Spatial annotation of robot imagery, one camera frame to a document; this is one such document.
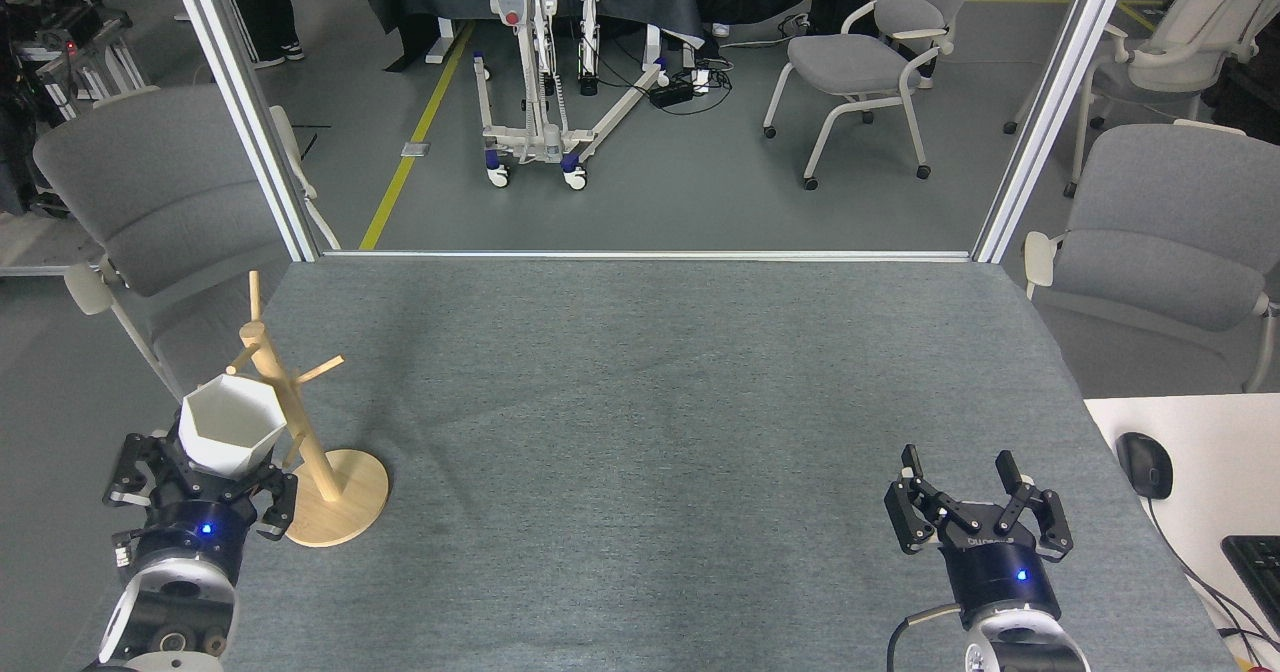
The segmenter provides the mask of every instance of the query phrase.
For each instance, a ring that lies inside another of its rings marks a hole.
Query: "power strip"
[[[649,92],[649,102],[654,108],[671,108],[672,104],[689,102],[690,99],[694,99],[694,84],[689,79],[676,79],[667,87]]]

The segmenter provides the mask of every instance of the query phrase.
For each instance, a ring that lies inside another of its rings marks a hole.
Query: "black pants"
[[[298,42],[289,0],[232,0],[253,61],[278,60],[283,47]]]

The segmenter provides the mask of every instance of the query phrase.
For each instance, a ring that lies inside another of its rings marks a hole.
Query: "aluminum frame post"
[[[1030,115],[1021,125],[996,200],[974,243],[974,261],[998,265],[1004,259],[1116,1],[1071,0],[1057,47],[1036,91]]]
[[[319,250],[302,211],[301,192],[275,133],[266,99],[257,84],[241,38],[233,33],[228,0],[182,0],[200,38],[214,79],[294,262],[315,262]]]

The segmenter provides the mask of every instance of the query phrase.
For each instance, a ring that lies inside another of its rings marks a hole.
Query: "computer mouse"
[[[1116,439],[1116,457],[1133,492],[1151,499],[1166,499],[1174,492],[1174,463],[1157,440],[1142,431],[1125,431]]]

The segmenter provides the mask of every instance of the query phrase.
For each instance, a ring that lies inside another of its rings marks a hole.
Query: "keyboard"
[[[1222,553],[1262,608],[1274,630],[1280,630],[1280,536],[1222,539]]]

